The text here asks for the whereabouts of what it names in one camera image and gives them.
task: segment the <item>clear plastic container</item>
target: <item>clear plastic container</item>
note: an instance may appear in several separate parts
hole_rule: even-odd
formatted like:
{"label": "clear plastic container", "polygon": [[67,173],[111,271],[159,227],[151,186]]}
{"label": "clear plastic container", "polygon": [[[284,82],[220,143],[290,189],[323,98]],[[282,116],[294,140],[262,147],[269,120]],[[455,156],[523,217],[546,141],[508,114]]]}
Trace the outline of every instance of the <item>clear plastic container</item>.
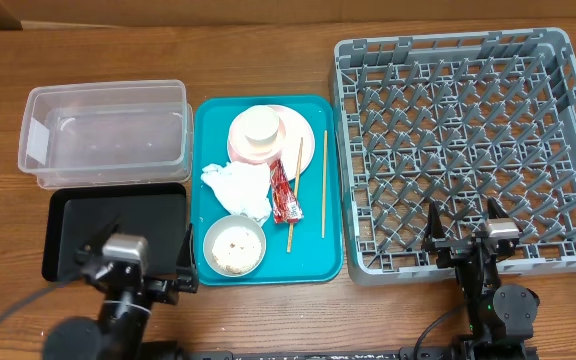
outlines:
{"label": "clear plastic container", "polygon": [[178,80],[36,88],[19,139],[19,169],[42,188],[185,181],[192,109]]}

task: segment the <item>wooden chopstick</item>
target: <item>wooden chopstick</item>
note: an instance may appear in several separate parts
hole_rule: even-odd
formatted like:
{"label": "wooden chopstick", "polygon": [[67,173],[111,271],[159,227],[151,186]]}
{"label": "wooden chopstick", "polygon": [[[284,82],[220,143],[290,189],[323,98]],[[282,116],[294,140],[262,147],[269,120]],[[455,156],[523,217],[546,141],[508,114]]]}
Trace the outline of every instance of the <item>wooden chopstick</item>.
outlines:
{"label": "wooden chopstick", "polygon": [[[297,173],[295,174],[295,200],[297,200],[297,194],[299,193],[299,177],[301,175],[301,150],[304,147],[304,138],[301,138],[301,142],[299,142],[299,158],[297,159]],[[286,249],[287,252],[292,250],[292,233],[295,229],[295,224],[290,224],[290,229],[288,230],[288,248]]]}
{"label": "wooden chopstick", "polygon": [[328,130],[324,130],[324,184],[321,190],[321,238],[326,236],[326,160],[328,159]]}

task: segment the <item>wooden table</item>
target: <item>wooden table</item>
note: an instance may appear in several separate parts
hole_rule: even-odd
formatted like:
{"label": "wooden table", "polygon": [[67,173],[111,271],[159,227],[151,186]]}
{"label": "wooden table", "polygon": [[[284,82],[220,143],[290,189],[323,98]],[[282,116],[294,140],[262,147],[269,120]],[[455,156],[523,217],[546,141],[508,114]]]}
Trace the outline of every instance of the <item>wooden table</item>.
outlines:
{"label": "wooden table", "polygon": [[[576,52],[576,20],[397,22],[306,26],[0,32],[0,312],[45,286],[40,268],[51,192],[17,169],[26,98],[37,86],[181,79],[194,109],[217,96],[315,93],[329,98],[335,43],[353,37],[558,26]],[[576,274],[514,278],[542,298],[530,344],[543,359],[576,359]],[[156,305],[146,340],[235,352],[398,349],[461,297],[451,281],[365,288],[344,268],[327,284],[203,287],[177,307]],[[37,358],[65,317],[94,317],[102,296],[59,290],[0,328],[0,359]],[[465,316],[427,344],[467,331]]]}

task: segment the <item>candy wrapper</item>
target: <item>candy wrapper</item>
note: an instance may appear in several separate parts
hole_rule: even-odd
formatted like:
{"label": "candy wrapper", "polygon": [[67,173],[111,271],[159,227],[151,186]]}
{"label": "candy wrapper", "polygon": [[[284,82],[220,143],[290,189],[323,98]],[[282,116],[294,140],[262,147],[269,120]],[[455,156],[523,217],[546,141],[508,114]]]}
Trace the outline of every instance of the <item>candy wrapper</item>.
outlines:
{"label": "candy wrapper", "polygon": [[304,214],[290,188],[281,159],[270,164],[270,187],[272,188],[272,212],[275,224],[282,222],[294,224],[303,219]]}

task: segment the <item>black tray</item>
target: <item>black tray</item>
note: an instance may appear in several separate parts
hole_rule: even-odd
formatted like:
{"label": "black tray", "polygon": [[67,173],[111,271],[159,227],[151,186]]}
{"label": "black tray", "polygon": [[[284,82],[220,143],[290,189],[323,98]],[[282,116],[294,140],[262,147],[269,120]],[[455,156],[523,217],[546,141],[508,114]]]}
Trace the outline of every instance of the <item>black tray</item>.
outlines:
{"label": "black tray", "polygon": [[116,219],[120,232],[148,240],[147,275],[174,274],[186,209],[177,183],[59,190],[50,198],[41,274],[48,281],[72,274],[76,250]]}

